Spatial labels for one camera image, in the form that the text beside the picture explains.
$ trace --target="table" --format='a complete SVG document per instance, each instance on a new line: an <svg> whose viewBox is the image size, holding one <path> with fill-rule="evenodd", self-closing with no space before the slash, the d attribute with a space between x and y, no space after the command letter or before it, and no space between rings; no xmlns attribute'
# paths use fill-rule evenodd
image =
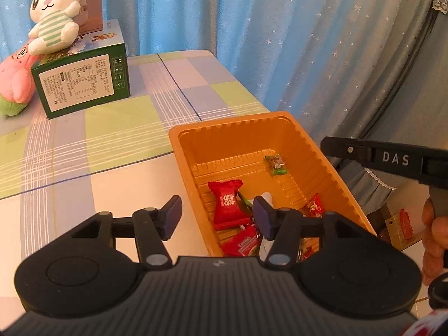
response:
<svg viewBox="0 0 448 336"><path fill-rule="evenodd" d="M267 109L205 50L128 64L130 98L47 120L35 97L19 116L0 119L0 330L23 313L13 284L19 263L98 211L126 217L180 195L167 250L173 261L207 255L168 130ZM137 261L132 239L117 248Z"/></svg>

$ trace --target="pink stuffed toy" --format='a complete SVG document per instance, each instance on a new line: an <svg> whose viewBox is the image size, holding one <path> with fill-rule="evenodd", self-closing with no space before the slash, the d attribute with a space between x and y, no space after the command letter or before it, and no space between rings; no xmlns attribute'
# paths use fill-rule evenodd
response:
<svg viewBox="0 0 448 336"><path fill-rule="evenodd" d="M36 89L31 67L41 55L30 55L28 44L0 62L0 115L15 116L22 111Z"/></svg>

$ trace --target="cardboard box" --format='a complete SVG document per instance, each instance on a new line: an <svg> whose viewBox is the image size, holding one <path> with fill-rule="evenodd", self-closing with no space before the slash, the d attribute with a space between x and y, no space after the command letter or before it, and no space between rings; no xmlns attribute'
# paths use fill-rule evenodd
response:
<svg viewBox="0 0 448 336"><path fill-rule="evenodd" d="M102 0L81 0L81 12L73 18L79 35L102 30Z"/></svg>
<svg viewBox="0 0 448 336"><path fill-rule="evenodd" d="M31 69L49 119L129 97L126 48L118 20L45 55Z"/></svg>

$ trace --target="box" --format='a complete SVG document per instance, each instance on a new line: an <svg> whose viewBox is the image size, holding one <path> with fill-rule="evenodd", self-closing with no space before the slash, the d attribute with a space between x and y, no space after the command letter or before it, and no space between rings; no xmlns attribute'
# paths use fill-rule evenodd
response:
<svg viewBox="0 0 448 336"><path fill-rule="evenodd" d="M49 119L129 97L126 48L118 20L45 55L31 69Z"/></svg>
<svg viewBox="0 0 448 336"><path fill-rule="evenodd" d="M240 192L247 199L269 191L274 208L301 209L319 193L325 210L339 212L375 234L336 170L287 112L175 126L169 138L211 256L222 256L220 245L239 232L213 228L216 199L207 183L214 180L241 179ZM275 154L285 161L287 174L272 176L264 156Z"/></svg>
<svg viewBox="0 0 448 336"><path fill-rule="evenodd" d="M79 35L102 30L102 0L81 0L81 12L73 18Z"/></svg>

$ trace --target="finger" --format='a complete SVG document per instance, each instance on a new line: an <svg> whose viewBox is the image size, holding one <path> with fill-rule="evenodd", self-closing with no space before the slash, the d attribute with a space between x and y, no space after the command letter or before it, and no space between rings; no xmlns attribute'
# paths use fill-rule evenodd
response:
<svg viewBox="0 0 448 336"><path fill-rule="evenodd" d="M448 216L435 218L431 230L435 242L442 248L448 249Z"/></svg>
<svg viewBox="0 0 448 336"><path fill-rule="evenodd" d="M424 285L430 285L431 282L435 279L436 277L432 277L427 275L423 270L422 270L422 282Z"/></svg>
<svg viewBox="0 0 448 336"><path fill-rule="evenodd" d="M425 251L432 255L435 258L442 258L444 254L444 249L441 248L441 246L435 242L434 238L432 237L431 228L427 227L423 233L423 239L422 239L423 246L425 248Z"/></svg>
<svg viewBox="0 0 448 336"><path fill-rule="evenodd" d="M423 255L423 270L424 273L432 278L438 277L444 267L442 258L436 258L425 251Z"/></svg>
<svg viewBox="0 0 448 336"><path fill-rule="evenodd" d="M423 212L422 212L422 222L430 226L432 224L432 221L434 221L434 206L432 205L431 198L428 198L423 205Z"/></svg>

